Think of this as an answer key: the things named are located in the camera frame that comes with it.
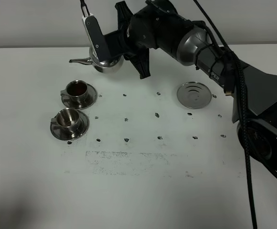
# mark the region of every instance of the metal plate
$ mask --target metal plate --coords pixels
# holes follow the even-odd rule
[[[89,96],[88,98],[83,101],[82,103],[78,104],[75,103],[74,101],[72,101],[68,96],[66,95],[62,95],[61,96],[61,100],[62,103],[66,106],[66,107],[71,107],[71,108],[75,108],[76,110],[82,110],[85,109],[87,107],[90,107],[91,105],[93,105],[96,100],[97,100],[97,91],[96,89],[91,86],[90,84],[87,84],[87,90],[89,92]]]
[[[79,117],[82,120],[82,125],[79,127],[77,132],[68,133],[63,131],[61,128],[51,124],[52,135],[55,138],[62,141],[74,140],[84,135],[87,129],[89,128],[89,124],[90,124],[89,118],[86,116],[86,114],[82,113],[81,111],[78,111],[78,112],[79,112]]]
[[[191,109],[200,109],[211,101],[211,92],[202,83],[187,82],[177,91],[177,99],[182,105]]]

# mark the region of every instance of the table surface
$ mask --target table surface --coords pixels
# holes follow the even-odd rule
[[[277,45],[232,49],[277,74]],[[0,49],[0,206],[22,203],[31,229],[252,228],[233,99],[161,50],[151,50],[144,80],[129,62],[107,75],[68,63],[88,53]],[[87,133],[68,145],[51,135],[50,120],[64,108],[60,90],[77,79],[98,98],[83,110]],[[203,109],[183,107],[176,91],[190,81],[216,98]],[[253,159],[252,177],[259,228],[277,229],[277,180]]]

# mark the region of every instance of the robotic arm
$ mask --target robotic arm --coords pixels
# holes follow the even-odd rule
[[[150,76],[149,49],[160,48],[184,66],[195,65],[220,85],[226,95],[233,96],[232,121],[238,121],[236,69],[228,50],[217,45],[205,22],[184,19],[168,0],[147,0],[147,6],[136,14],[122,1],[115,5],[118,30],[103,35],[96,18],[88,12],[83,0],[81,3],[82,21],[92,44],[90,58],[70,62],[92,63],[98,71],[105,72],[124,58],[143,79]],[[243,61],[240,63],[248,95],[248,135],[259,156],[277,171],[277,75],[266,74]],[[241,125],[237,131],[243,144]],[[255,153],[250,154],[260,160]]]

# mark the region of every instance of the white wall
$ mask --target white wall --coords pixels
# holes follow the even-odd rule
[[[103,33],[117,29],[118,0],[86,0]],[[144,0],[127,0],[133,13]],[[180,15],[204,20],[192,0],[172,0]],[[277,42],[277,0],[200,0],[229,43]],[[0,0],[0,46],[82,46],[79,0]]]

